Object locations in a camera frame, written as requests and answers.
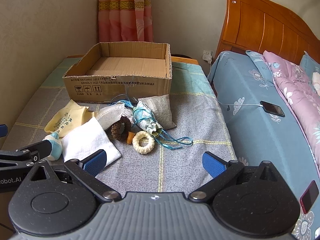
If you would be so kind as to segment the white cloth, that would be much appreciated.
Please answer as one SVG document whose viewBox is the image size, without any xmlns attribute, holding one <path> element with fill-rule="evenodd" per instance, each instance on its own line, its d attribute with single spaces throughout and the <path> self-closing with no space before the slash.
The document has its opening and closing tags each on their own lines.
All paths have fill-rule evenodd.
<svg viewBox="0 0 320 240">
<path fill-rule="evenodd" d="M 106 152 L 106 165 L 121 157 L 120 152 L 109 140 L 98 120 L 93 117 L 85 124 L 73 129 L 61 140 L 64 162 L 70 159 L 83 160 L 97 150 Z"/>
</svg>

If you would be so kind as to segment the small orange object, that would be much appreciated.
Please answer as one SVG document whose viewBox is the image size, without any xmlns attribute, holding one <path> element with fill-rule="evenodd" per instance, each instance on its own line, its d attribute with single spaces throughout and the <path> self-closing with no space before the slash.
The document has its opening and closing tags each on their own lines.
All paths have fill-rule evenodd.
<svg viewBox="0 0 320 240">
<path fill-rule="evenodd" d="M 132 140 L 133 140 L 134 136 L 135 136 L 135 134 L 133 132 L 128 132 L 126 143 L 129 145 L 132 144 Z"/>
</svg>

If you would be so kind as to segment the white wall socket plug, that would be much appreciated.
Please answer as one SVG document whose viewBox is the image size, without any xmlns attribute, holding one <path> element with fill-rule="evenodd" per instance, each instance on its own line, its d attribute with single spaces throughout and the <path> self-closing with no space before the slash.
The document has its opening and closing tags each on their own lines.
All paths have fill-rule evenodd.
<svg viewBox="0 0 320 240">
<path fill-rule="evenodd" d="M 204 50 L 202 55 L 203 61 L 206 61 L 207 63 L 212 64 L 212 60 L 213 60 L 212 54 L 213 54 L 212 51 Z"/>
</svg>

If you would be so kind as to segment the black smartphone on bed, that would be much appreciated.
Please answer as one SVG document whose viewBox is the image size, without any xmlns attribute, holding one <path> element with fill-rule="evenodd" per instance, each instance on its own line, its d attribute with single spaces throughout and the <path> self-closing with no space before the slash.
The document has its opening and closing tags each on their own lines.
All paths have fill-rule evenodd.
<svg viewBox="0 0 320 240">
<path fill-rule="evenodd" d="M 285 117 L 285 113 L 283 112 L 280 106 L 266 101 L 260 101 L 260 104 L 262 105 L 262 108 L 266 113 Z"/>
</svg>

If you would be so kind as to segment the wooden bed headboard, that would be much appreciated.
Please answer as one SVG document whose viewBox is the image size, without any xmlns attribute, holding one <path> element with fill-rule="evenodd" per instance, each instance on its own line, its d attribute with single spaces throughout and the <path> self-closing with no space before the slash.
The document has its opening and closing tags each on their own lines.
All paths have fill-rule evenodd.
<svg viewBox="0 0 320 240">
<path fill-rule="evenodd" d="M 290 9 L 271 0 L 226 0 L 226 14 L 216 53 L 272 52 L 299 64 L 308 53 L 319 61 L 319 39 Z"/>
</svg>

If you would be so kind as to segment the pink orange curtain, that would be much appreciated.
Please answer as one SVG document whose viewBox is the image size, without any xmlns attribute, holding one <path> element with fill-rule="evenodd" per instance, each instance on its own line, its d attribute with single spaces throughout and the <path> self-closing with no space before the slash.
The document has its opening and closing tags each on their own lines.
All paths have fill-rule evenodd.
<svg viewBox="0 0 320 240">
<path fill-rule="evenodd" d="M 98 0 L 99 42 L 153 41 L 151 0 Z"/>
</svg>

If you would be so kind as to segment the blue floral tasselled pouch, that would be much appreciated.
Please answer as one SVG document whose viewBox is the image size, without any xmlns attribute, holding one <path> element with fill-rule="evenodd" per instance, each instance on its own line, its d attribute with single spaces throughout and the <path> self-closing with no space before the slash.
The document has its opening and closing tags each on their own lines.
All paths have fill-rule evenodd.
<svg viewBox="0 0 320 240">
<path fill-rule="evenodd" d="M 170 150 L 181 149 L 184 145 L 192 145 L 193 140 L 190 137 L 181 137 L 178 139 L 173 138 L 167 133 L 167 129 L 164 129 L 158 121 L 155 119 L 152 111 L 142 102 L 137 101 L 137 104 L 132 104 L 130 100 L 117 100 L 116 103 L 123 102 L 127 108 L 133 110 L 133 126 L 138 126 L 144 132 L 151 137 L 153 141 L 162 145 L 164 148 Z"/>
</svg>

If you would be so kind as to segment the blue pillow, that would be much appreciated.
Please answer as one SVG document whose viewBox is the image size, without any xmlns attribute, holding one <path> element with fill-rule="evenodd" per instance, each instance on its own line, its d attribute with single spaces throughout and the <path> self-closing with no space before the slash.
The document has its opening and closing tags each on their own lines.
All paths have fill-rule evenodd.
<svg viewBox="0 0 320 240">
<path fill-rule="evenodd" d="M 320 73 L 320 64 L 317 63 L 306 51 L 304 51 L 304 55 L 299 65 L 304 69 L 310 80 L 312 80 L 314 72 Z"/>
</svg>

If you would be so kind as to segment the open cardboard box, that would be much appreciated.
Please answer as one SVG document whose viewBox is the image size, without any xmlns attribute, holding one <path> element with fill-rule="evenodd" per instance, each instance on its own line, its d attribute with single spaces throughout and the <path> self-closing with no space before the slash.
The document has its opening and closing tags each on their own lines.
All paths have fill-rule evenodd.
<svg viewBox="0 0 320 240">
<path fill-rule="evenodd" d="M 69 97 L 108 103 L 121 94 L 131 98 L 170 93 L 172 60 L 167 43 L 101 42 L 64 74 Z"/>
</svg>

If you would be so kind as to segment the pink floral quilt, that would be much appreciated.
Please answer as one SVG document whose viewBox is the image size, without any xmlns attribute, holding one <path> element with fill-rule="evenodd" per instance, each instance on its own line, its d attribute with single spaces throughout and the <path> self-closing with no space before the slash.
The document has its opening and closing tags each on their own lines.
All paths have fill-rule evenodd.
<svg viewBox="0 0 320 240">
<path fill-rule="evenodd" d="M 273 78 L 296 115 L 319 165 L 319 95 L 302 67 L 264 51 Z"/>
</svg>

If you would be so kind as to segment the grey sachet pouch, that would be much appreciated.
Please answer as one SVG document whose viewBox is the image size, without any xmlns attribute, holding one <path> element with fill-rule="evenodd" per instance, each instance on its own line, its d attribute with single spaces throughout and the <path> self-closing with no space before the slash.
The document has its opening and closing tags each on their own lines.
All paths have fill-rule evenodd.
<svg viewBox="0 0 320 240">
<path fill-rule="evenodd" d="M 172 120 L 169 94 L 140 98 L 138 101 L 144 103 L 152 111 L 155 119 L 164 129 L 176 127 Z"/>
<path fill-rule="evenodd" d="M 102 126 L 103 130 L 109 129 L 114 123 L 118 122 L 121 117 L 127 117 L 131 124 L 134 123 L 133 120 L 133 110 L 127 108 L 125 103 L 119 102 L 115 105 L 110 105 L 102 108 L 96 115 L 96 119 Z"/>
</svg>

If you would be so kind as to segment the red smartphone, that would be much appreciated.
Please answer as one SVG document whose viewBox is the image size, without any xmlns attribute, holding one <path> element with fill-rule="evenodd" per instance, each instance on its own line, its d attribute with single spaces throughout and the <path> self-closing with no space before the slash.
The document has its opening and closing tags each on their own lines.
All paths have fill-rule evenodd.
<svg viewBox="0 0 320 240">
<path fill-rule="evenodd" d="M 311 210 L 318 195 L 319 195 L 318 186 L 317 186 L 316 182 L 314 180 L 312 180 L 310 185 L 304 191 L 304 193 L 302 194 L 302 196 L 300 197 L 300 200 L 299 200 L 302 211 L 304 214 L 307 214 Z"/>
</svg>

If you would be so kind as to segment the grey checked table cover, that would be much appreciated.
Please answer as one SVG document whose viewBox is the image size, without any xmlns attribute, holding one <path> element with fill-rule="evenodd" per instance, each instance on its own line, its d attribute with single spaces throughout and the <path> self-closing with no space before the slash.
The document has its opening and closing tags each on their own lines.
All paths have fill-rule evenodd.
<svg viewBox="0 0 320 240">
<path fill-rule="evenodd" d="M 4 150 L 15 150 L 45 137 L 46 124 L 69 102 L 62 77 L 75 63 L 75 58 L 64 59 L 47 77 L 14 123 Z M 204 152 L 226 161 L 235 159 L 222 111 L 200 66 L 173 63 L 170 108 L 175 127 L 167 130 L 167 137 L 158 137 L 148 154 L 137 153 L 124 141 L 112 140 L 121 156 L 97 178 L 120 194 L 189 194 L 211 180 L 202 166 Z"/>
</svg>

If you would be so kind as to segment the yellow printed cloth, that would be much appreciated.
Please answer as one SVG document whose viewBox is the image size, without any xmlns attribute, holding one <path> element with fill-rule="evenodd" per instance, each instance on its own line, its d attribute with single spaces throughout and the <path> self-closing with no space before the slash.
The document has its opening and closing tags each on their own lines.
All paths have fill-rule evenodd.
<svg viewBox="0 0 320 240">
<path fill-rule="evenodd" d="M 59 138 L 65 137 L 73 129 L 88 122 L 96 113 L 89 111 L 89 107 L 80 106 L 70 100 L 65 107 L 60 109 L 48 122 L 44 131 L 47 134 L 57 133 Z"/>
</svg>

